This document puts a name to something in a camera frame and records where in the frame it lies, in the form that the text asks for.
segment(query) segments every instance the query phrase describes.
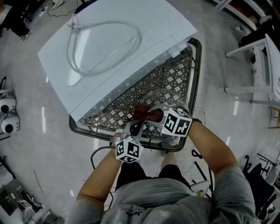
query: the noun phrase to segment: white box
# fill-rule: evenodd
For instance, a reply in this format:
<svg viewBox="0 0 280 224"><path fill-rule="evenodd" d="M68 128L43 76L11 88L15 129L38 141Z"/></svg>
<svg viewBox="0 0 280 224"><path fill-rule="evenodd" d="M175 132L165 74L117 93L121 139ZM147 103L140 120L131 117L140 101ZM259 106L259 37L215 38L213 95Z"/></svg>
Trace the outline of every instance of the white box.
<svg viewBox="0 0 280 224"><path fill-rule="evenodd" d="M81 79L72 71L67 57L70 28L67 22L39 51L38 56L59 99L75 121L110 104L170 55L186 47L196 29L165 0L98 0L81 11L81 25L122 20L137 26L142 34L138 50L113 68ZM129 40L129 28L108 24L82 31L77 43L77 60L88 68Z"/></svg>

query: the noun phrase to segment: white table leg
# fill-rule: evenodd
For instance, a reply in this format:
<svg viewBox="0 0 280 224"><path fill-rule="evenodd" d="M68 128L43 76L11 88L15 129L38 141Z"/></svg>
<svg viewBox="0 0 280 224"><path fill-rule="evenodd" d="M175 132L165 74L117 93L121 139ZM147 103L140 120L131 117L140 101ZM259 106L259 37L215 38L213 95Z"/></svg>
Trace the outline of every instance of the white table leg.
<svg viewBox="0 0 280 224"><path fill-rule="evenodd" d="M264 39L261 39L261 40L258 40L258 41L256 41L256 42L253 42L253 43L251 43L251 44L248 44L248 45L246 45L246 46L244 46L244 47L241 47L241 48L238 48L238 49L236 49L236 50L230 51L230 52L226 53L226 56L227 56L227 57L231 57L231 56L233 56L235 53L240 53L240 52L243 52L243 51L247 51L247 50L249 50L249 49L251 49L251 48L253 48L253 47L255 47L255 46L259 46L259 45L264 44L265 41L266 41L265 38L264 38Z"/></svg>
<svg viewBox="0 0 280 224"><path fill-rule="evenodd" d="M271 86L247 86L247 87L232 87L225 88L226 93L265 93L271 94Z"/></svg>
<svg viewBox="0 0 280 224"><path fill-rule="evenodd" d="M275 101L251 100L250 103L263 104L263 105L268 105L268 106L272 106L272 107L280 107L280 103L275 102Z"/></svg>
<svg viewBox="0 0 280 224"><path fill-rule="evenodd" d="M221 0L221 2L219 2L215 8L218 10L222 10L223 8L226 7L227 4L229 4L232 0Z"/></svg>

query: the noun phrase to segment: logo on shirt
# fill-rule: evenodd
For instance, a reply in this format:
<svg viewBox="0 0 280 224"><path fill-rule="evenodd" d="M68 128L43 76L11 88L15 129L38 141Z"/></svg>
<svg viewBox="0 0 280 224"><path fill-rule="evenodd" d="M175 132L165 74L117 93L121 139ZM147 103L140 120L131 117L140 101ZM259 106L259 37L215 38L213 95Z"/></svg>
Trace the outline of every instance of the logo on shirt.
<svg viewBox="0 0 280 224"><path fill-rule="evenodd" d="M126 211L126 214L129 216L129 217L132 217L133 215L140 215L141 213L143 213L143 210L140 210L140 209L134 209L134 210L130 210L130 209L121 209L121 210L125 210Z"/></svg>

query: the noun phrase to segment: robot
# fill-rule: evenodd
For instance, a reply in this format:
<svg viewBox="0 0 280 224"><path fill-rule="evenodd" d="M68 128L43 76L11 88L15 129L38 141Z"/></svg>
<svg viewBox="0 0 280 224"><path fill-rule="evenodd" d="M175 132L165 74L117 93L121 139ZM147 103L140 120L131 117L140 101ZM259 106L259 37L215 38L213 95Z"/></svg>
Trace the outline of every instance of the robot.
<svg viewBox="0 0 280 224"><path fill-rule="evenodd" d="M6 134L13 134L19 131L20 120L16 113L17 100L12 90L0 89L0 127Z"/></svg>

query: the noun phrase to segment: gray t-shirt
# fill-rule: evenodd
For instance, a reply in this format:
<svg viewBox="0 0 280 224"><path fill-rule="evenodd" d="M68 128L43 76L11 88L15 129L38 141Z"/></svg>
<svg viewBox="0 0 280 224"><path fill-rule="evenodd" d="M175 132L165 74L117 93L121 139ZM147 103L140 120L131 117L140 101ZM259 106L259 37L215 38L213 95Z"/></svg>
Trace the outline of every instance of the gray t-shirt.
<svg viewBox="0 0 280 224"><path fill-rule="evenodd" d="M177 180L141 180L119 188L105 212L91 201L76 201L65 223L251 224L256 220L250 185L239 168L231 168L216 179L212 200L196 196Z"/></svg>

